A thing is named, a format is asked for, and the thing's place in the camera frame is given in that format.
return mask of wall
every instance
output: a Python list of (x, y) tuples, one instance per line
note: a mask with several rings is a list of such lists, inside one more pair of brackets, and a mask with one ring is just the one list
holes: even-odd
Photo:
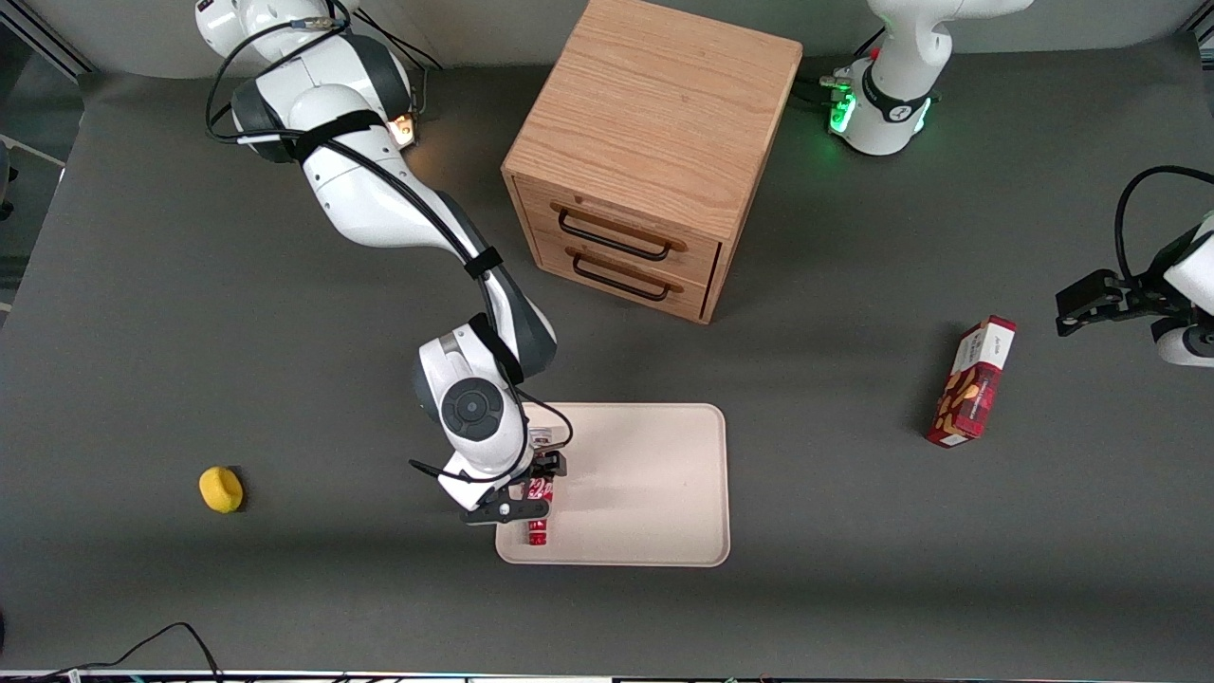
[[(198, 78), (219, 57), (192, 0), (25, 0), (106, 70)], [(799, 40), (806, 55), (852, 50), (880, 24), (860, 0), (659, 0)], [(453, 64), (551, 63), (585, 0), (364, 0), (390, 30)], [(1037, 0), (1027, 11), (957, 22), (958, 51), (1117, 47), (1172, 33), (1201, 0)]]

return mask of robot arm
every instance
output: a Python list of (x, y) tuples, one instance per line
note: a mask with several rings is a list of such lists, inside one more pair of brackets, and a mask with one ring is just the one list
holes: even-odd
[[(1214, 176), (1203, 177), (1206, 173), (1201, 171), (1180, 166), (1142, 171), (1122, 194), (1118, 224), (1130, 192), (1142, 178), (1157, 172), (1214, 181)], [(1151, 331), (1163, 360), (1214, 368), (1214, 212), (1161, 249), (1145, 272), (1128, 274), (1124, 266), (1121, 275), (1112, 269), (1097, 269), (1059, 291), (1055, 298), (1059, 336), (1068, 336), (1094, 321), (1158, 317)]]
[[(267, 27), (301, 24), (254, 42), (267, 61), (311, 46), (236, 90), (233, 119), (246, 133), (240, 141), (270, 160), (297, 160), (329, 220), (351, 240), (443, 249), (484, 294), (486, 313), (419, 351), (414, 389), (455, 453), (441, 471), (415, 467), (438, 479), (467, 511), (466, 522), (546, 516), (543, 501), (512, 510), (499, 503), (534, 456), (514, 387), (548, 368), (556, 336), (459, 205), (404, 163), (387, 127), (412, 108), (404, 68), (375, 40), (348, 33), (322, 40), (305, 28), (328, 16), (324, 0), (203, 0), (195, 8), (203, 36), (221, 55)], [(304, 133), (259, 135), (284, 129)]]
[(931, 87), (953, 55), (944, 22), (988, 18), (1027, 8), (1033, 0), (868, 0), (885, 23), (878, 57), (861, 57), (822, 79), (839, 89), (830, 131), (873, 155), (894, 154), (923, 127)]

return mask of orange light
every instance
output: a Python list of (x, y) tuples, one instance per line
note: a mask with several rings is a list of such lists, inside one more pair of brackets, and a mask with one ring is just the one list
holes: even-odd
[(398, 147), (404, 148), (413, 144), (413, 114), (403, 114), (388, 121), (387, 130), (392, 133), (392, 138), (396, 140)]

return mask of wood grain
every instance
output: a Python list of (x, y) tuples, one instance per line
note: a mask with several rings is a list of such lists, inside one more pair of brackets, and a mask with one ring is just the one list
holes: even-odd
[(637, 0), (591, 0), (504, 167), (732, 239), (801, 46)]

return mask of drawer handle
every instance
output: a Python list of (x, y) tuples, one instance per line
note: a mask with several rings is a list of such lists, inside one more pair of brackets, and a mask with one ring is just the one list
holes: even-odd
[(624, 244), (623, 241), (615, 241), (608, 237), (602, 237), (595, 234), (594, 232), (586, 232), (585, 229), (573, 227), (572, 224), (565, 222), (565, 218), (569, 217), (568, 209), (561, 209), (561, 214), (556, 217), (556, 223), (561, 226), (561, 230), (574, 237), (580, 237), (588, 241), (594, 241), (595, 244), (602, 244), (603, 246), (609, 246), (624, 251), (625, 254), (645, 258), (647, 261), (660, 261), (670, 254), (670, 247), (674, 246), (670, 241), (666, 241), (665, 246), (660, 251), (646, 251), (645, 249), (637, 249), (631, 244)]
[[(632, 286), (631, 284), (624, 284), (623, 281), (615, 281), (614, 279), (612, 279), (609, 277), (601, 275), (601, 274), (599, 274), (596, 272), (590, 272), (589, 269), (579, 267), (578, 263), (580, 263), (580, 262), (582, 262), (582, 254), (577, 254), (577, 252), (573, 254), (573, 272), (580, 274), (582, 277), (585, 277), (586, 279), (592, 279), (592, 280), (595, 280), (595, 281), (597, 281), (600, 284), (606, 284), (607, 286), (614, 286), (615, 289), (619, 289), (620, 291), (628, 291), (629, 294), (631, 294), (634, 296), (640, 296), (642, 298), (648, 298), (651, 301), (662, 301), (662, 300), (665, 300), (666, 294), (670, 294), (670, 289), (671, 289), (670, 284), (663, 283), (663, 285), (662, 285), (662, 292), (660, 294), (654, 294), (652, 291), (646, 291), (645, 289), (637, 289), (636, 286)], [(600, 267), (607, 267), (607, 266), (603, 266), (602, 263), (595, 263), (595, 264), (600, 266)]]

